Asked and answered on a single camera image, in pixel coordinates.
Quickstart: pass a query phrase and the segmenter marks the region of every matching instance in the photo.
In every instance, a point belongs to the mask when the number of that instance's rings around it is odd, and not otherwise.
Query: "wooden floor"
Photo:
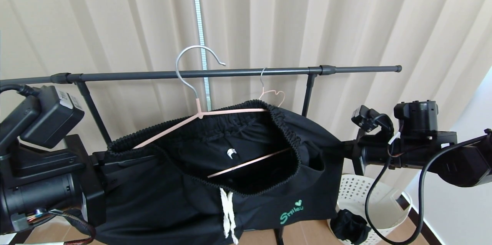
[[[389,236],[391,240],[403,241],[406,240],[415,230],[415,226],[410,221],[406,221],[395,229]],[[59,221],[58,223],[47,223],[46,225],[37,227],[29,238],[26,244],[40,242],[59,242],[76,240],[85,238],[83,234],[71,227],[66,222]],[[283,233],[285,245],[328,245],[342,244],[331,233],[325,220],[320,221],[304,221],[298,222],[285,227]],[[91,245],[104,245],[103,243],[94,241]],[[250,231],[245,232],[239,240],[239,245],[276,245],[274,231]],[[427,241],[420,235],[413,245],[429,245]]]

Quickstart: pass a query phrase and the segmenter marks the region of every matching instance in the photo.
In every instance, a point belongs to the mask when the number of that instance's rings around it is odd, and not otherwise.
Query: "black cloth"
[[[349,210],[340,210],[337,218],[330,221],[330,227],[338,239],[350,240],[353,245],[366,241],[371,231],[364,217],[355,215]]]
[[[107,195],[107,222],[97,227],[96,239],[109,245],[231,244],[231,235],[224,236],[220,187],[233,192],[237,238],[246,229],[334,218],[343,158],[324,151],[341,142],[315,122],[260,100],[222,110],[244,108],[268,112],[204,116],[140,149],[131,148],[186,118],[113,142],[109,161],[152,154],[161,163]],[[232,159],[231,148],[237,152]]]

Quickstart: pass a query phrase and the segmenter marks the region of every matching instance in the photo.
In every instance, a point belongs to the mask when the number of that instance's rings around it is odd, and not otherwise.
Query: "clothes rack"
[[[202,77],[236,77],[236,76],[260,76],[263,75],[307,75],[306,93],[302,116],[308,115],[311,92],[315,78],[320,76],[332,75],[335,73],[355,73],[355,72],[400,72],[401,65],[394,66],[355,66],[355,67],[336,67],[332,65],[311,66],[308,68],[247,68],[239,70],[188,70],[180,71],[183,78],[202,78]],[[97,110],[91,92],[86,82],[96,81],[119,81],[119,80],[152,80],[152,79],[176,79],[178,76],[175,71],[154,71],[154,72],[119,72],[119,73],[88,73],[72,74],[58,73],[46,77],[18,78],[0,80],[3,84],[75,84],[83,96],[91,115],[93,116],[97,128],[99,129],[106,144],[111,143],[109,133]],[[283,245],[283,227],[274,229],[277,245]]]

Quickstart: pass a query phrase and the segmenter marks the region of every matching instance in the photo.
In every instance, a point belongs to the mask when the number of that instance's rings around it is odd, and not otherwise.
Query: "curtain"
[[[227,68],[402,65],[400,73],[316,78],[307,117],[341,140],[355,138],[352,111],[392,115],[400,101],[436,100],[446,131],[492,65],[492,0],[200,0],[205,44]],[[195,0],[0,0],[0,77],[174,70],[199,44]],[[200,51],[180,68],[200,70]],[[207,54],[208,69],[223,68]],[[306,75],[265,76],[300,113]],[[258,98],[259,77],[211,78],[213,108]],[[204,99],[202,79],[190,80]],[[177,79],[88,83],[112,139],[195,112]],[[75,86],[60,86],[78,94]],[[2,94],[4,118],[22,98]],[[281,98],[267,96],[277,104]],[[88,152],[105,144],[86,113],[73,130]],[[352,172],[347,161],[344,171]],[[367,168],[375,177],[381,167]],[[405,187],[415,171],[387,172]]]

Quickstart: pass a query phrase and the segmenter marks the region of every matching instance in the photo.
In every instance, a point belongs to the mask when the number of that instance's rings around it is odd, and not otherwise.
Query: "white wall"
[[[451,129],[457,132],[458,142],[483,135],[484,129],[492,128],[491,111],[492,69]],[[418,175],[407,188],[414,200],[418,196],[417,185]],[[446,245],[491,243],[492,184],[455,187],[429,173],[424,187],[424,217]]]

